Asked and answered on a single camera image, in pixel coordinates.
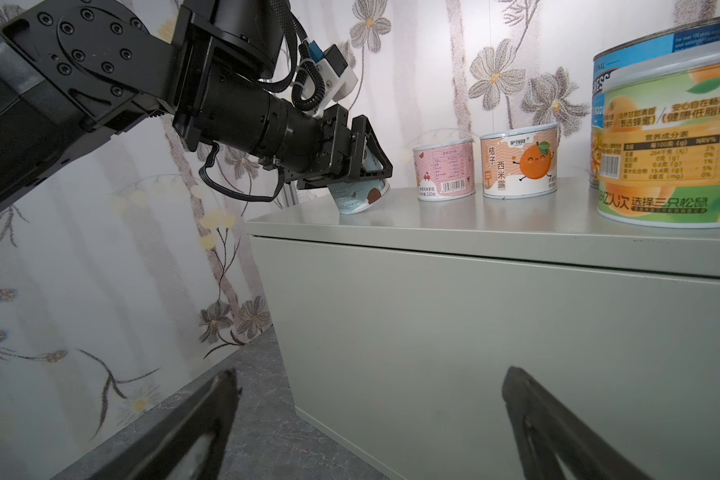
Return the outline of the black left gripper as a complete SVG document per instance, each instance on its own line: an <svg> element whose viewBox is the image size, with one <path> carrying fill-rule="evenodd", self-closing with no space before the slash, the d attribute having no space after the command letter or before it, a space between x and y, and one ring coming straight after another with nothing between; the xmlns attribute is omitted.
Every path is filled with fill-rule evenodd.
<svg viewBox="0 0 720 480"><path fill-rule="evenodd" d="M392 177L393 165L365 115L350 119L346 108L333 105L318 125L317 153L297 175L299 190Z"/></svg>

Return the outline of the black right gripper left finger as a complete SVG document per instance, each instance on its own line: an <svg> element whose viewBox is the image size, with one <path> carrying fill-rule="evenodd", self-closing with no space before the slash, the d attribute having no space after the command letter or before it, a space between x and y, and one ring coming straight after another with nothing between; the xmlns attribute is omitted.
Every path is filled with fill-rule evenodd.
<svg viewBox="0 0 720 480"><path fill-rule="evenodd" d="M235 370L216 374L93 479L216 479L239 405Z"/></svg>

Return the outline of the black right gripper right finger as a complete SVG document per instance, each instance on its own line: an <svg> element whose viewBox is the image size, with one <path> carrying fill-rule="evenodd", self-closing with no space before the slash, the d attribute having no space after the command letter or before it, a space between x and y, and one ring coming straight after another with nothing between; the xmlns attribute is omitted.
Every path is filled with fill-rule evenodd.
<svg viewBox="0 0 720 480"><path fill-rule="evenodd" d="M646 479L524 369L512 366L502 398L527 479Z"/></svg>

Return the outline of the white lid can orange label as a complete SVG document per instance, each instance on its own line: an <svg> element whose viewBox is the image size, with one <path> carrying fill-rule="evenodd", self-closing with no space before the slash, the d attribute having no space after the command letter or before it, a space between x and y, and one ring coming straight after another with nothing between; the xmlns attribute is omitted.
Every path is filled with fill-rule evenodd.
<svg viewBox="0 0 720 480"><path fill-rule="evenodd" d="M557 123L479 137L486 198L521 199L557 190Z"/></svg>

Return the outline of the plastic lid can yellow label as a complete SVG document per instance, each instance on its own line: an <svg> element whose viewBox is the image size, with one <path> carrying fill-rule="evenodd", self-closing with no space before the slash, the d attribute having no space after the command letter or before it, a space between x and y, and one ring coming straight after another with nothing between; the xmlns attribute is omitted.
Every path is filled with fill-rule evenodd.
<svg viewBox="0 0 720 480"><path fill-rule="evenodd" d="M720 228L720 47L616 71L604 86L598 213Z"/></svg>

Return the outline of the large blue labelled can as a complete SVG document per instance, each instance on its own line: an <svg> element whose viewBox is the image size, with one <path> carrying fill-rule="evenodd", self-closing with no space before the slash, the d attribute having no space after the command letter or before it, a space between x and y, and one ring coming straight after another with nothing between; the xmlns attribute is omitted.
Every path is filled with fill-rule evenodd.
<svg viewBox="0 0 720 480"><path fill-rule="evenodd" d="M720 16L659 31L622 43L593 58L591 159L589 183L598 187L600 161L595 155L596 130L604 128L604 84L619 69L720 41Z"/></svg>

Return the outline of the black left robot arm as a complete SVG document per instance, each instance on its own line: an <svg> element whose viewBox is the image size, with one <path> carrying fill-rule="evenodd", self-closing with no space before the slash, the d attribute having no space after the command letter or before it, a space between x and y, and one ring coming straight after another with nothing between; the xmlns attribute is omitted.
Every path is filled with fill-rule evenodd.
<svg viewBox="0 0 720 480"><path fill-rule="evenodd" d="M68 163L171 115L183 146L256 157L301 190L384 182L393 166L336 46L286 1L186 1L170 41L117 1L0 6L0 213Z"/></svg>

